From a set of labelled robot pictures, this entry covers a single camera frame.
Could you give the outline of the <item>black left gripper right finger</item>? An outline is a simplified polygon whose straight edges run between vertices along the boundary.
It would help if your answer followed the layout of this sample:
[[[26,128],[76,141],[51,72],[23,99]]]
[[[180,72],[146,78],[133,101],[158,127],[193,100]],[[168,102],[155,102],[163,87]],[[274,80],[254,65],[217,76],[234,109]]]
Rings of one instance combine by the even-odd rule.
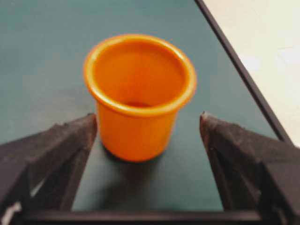
[[[264,224],[300,222],[300,149],[207,112],[200,136],[225,210],[252,210]]]

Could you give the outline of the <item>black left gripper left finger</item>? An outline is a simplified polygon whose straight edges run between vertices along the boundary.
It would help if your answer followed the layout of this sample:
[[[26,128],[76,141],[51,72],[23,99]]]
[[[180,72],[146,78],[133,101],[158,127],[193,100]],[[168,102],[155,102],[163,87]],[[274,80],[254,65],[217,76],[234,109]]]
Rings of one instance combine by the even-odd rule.
[[[71,210],[96,135],[90,113],[2,144],[1,224],[16,224],[22,211]]]

